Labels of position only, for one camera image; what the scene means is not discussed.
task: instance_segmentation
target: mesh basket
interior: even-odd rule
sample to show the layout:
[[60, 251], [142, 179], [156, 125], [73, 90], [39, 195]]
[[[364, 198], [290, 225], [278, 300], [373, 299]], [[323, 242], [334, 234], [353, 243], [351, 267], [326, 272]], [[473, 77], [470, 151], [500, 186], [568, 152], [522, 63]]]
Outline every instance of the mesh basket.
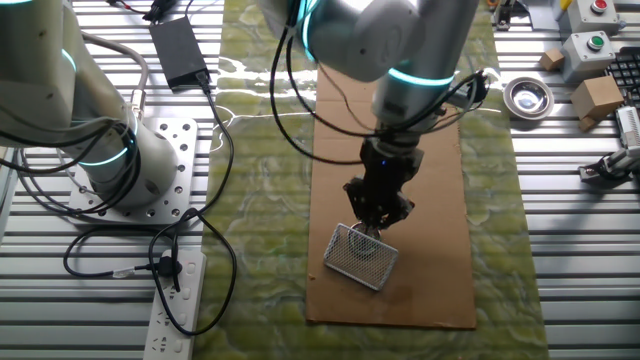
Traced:
[[338, 224], [324, 253], [324, 264], [380, 291], [397, 258], [398, 250], [346, 225]]

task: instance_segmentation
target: small wooden block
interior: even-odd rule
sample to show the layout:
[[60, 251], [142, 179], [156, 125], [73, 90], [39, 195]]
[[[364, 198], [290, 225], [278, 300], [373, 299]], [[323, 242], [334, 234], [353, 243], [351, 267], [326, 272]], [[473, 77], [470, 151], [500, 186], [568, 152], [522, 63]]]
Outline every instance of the small wooden block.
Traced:
[[583, 118], [582, 120], [580, 120], [579, 127], [580, 127], [580, 130], [582, 132], [587, 132], [587, 131], [593, 129], [594, 127], [596, 127], [596, 125], [598, 125], [599, 123], [600, 123], [600, 121], [593, 120], [592, 118], [587, 116], [587, 117]]
[[548, 50], [540, 58], [540, 65], [547, 71], [552, 71], [560, 67], [564, 62], [564, 55], [560, 52], [560, 49], [553, 48]]
[[602, 120], [624, 102], [620, 89], [612, 76], [588, 79], [571, 94], [573, 109], [578, 118]]

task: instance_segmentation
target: metal mounting plate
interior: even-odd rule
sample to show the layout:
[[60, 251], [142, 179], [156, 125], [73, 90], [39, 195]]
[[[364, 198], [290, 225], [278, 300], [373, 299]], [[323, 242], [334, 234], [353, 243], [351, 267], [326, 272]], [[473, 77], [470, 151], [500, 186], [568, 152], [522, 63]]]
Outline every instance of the metal mounting plate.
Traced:
[[[164, 136], [173, 146], [178, 157], [178, 167], [182, 171], [177, 170], [169, 190], [155, 202], [144, 207], [116, 208], [109, 209], [105, 213], [88, 215], [88, 218], [95, 220], [95, 223], [166, 225], [177, 221], [189, 208], [198, 124], [193, 119], [176, 118], [150, 118], [145, 119], [144, 123], [151, 131]], [[77, 167], [75, 178], [83, 186], [91, 188], [87, 174], [81, 167]], [[69, 206], [83, 209], [100, 202], [102, 200], [98, 196], [84, 192], [74, 185]], [[71, 222], [77, 225], [87, 224], [86, 218], [71, 218]]]

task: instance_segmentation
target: gray control box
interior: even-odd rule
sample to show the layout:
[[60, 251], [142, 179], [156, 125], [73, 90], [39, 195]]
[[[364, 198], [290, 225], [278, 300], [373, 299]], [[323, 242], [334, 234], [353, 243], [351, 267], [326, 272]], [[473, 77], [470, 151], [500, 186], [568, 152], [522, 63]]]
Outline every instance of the gray control box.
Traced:
[[574, 0], [567, 8], [567, 15], [572, 33], [604, 31], [607, 36], [613, 36], [620, 30], [613, 0]]
[[[594, 38], [599, 39], [597, 50], [589, 46]], [[565, 57], [562, 78], [566, 83], [581, 83], [602, 76], [603, 71], [616, 58], [611, 41], [604, 31], [572, 34], [561, 51]]]

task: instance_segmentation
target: white electrical outlet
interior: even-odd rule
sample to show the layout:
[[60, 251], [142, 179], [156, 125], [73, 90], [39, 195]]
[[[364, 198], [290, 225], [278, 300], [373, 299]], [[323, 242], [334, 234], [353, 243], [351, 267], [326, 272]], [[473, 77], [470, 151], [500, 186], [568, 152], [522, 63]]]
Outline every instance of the white electrical outlet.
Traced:
[[[163, 256], [171, 256], [171, 251], [165, 251]], [[176, 291], [171, 278], [160, 278], [160, 283], [175, 319], [183, 328], [193, 331], [198, 322], [207, 258], [200, 251], [180, 250], [178, 261], [182, 264], [182, 271], [178, 275], [181, 291]], [[156, 291], [143, 360], [189, 360], [193, 341], [192, 337], [183, 335], [173, 326]]]

